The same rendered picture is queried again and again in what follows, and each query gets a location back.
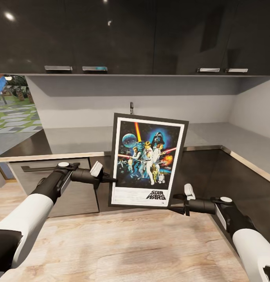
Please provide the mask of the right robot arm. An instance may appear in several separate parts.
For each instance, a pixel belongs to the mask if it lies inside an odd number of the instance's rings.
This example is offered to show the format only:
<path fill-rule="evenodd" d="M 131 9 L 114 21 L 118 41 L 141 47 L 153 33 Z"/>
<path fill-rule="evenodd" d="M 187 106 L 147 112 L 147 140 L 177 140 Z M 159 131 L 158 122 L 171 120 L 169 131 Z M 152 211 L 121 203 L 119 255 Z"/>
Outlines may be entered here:
<path fill-rule="evenodd" d="M 184 200 L 184 206 L 167 209 L 190 216 L 190 212 L 217 214 L 234 242 L 250 282 L 270 282 L 270 243 L 258 232 L 251 218 L 244 216 L 231 198 L 196 198 L 191 184 L 184 186 L 185 195 L 173 198 Z"/>

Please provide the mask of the poster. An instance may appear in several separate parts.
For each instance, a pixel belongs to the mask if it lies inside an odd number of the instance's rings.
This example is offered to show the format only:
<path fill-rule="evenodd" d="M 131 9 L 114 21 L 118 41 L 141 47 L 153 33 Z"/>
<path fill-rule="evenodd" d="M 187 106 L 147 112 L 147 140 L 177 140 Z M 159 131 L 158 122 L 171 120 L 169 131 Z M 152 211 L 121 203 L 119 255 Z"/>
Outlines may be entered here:
<path fill-rule="evenodd" d="M 168 210 L 189 121 L 114 113 L 108 207 Z"/>

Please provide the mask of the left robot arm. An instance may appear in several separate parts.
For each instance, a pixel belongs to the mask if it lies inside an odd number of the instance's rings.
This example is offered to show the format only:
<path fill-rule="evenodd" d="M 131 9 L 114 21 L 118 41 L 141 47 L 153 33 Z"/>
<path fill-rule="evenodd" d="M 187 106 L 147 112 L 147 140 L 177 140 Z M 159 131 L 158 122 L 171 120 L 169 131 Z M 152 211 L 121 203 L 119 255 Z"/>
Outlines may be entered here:
<path fill-rule="evenodd" d="M 42 178 L 36 189 L 6 218 L 0 221 L 0 278 L 18 268 L 31 252 L 47 217 L 70 181 L 94 184 L 117 182 L 96 162 L 92 169 L 75 164 L 57 164 L 53 173 Z"/>

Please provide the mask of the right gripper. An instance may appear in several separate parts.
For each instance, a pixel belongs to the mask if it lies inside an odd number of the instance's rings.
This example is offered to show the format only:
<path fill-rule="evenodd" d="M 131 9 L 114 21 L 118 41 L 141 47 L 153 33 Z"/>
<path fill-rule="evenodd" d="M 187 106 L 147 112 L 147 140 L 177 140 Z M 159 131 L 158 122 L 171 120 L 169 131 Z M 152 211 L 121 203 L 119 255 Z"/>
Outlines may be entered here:
<path fill-rule="evenodd" d="M 184 200 L 184 206 L 167 206 L 167 209 L 184 215 L 190 216 L 190 212 L 205 213 L 205 205 L 203 198 L 195 198 L 187 200 L 186 194 L 174 194 L 173 198 Z"/>

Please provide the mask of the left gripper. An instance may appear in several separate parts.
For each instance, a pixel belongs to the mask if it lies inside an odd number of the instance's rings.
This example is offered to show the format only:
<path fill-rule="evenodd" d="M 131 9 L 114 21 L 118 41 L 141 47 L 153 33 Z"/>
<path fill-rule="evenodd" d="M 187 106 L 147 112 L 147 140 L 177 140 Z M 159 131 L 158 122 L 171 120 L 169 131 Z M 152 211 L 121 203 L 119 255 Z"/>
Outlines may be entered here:
<path fill-rule="evenodd" d="M 87 168 L 84 169 L 81 175 L 81 183 L 94 184 L 95 190 L 98 189 L 100 182 L 111 183 L 118 181 L 118 179 L 110 177 L 110 174 L 103 172 L 103 167 L 101 168 L 101 171 L 97 177 L 91 175 L 90 171 L 91 169 L 87 169 Z"/>

